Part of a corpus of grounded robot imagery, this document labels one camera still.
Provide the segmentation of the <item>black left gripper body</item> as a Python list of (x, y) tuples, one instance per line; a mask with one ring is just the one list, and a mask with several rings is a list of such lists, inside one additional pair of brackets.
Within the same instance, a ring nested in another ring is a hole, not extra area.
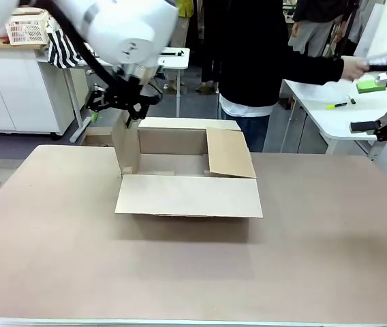
[(162, 97), (162, 92), (150, 82), (142, 85), (136, 77), (129, 80), (115, 78), (106, 87), (104, 104), (107, 108), (120, 110), (145, 110), (160, 103)]

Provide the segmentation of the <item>person's left hand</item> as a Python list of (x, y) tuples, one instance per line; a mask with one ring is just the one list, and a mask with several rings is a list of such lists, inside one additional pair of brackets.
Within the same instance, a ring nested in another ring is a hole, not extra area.
[(342, 56), (343, 60), (343, 71), (341, 74), (341, 79), (354, 81), (363, 77), (369, 71), (369, 65), (364, 61), (361, 61), (359, 58)]

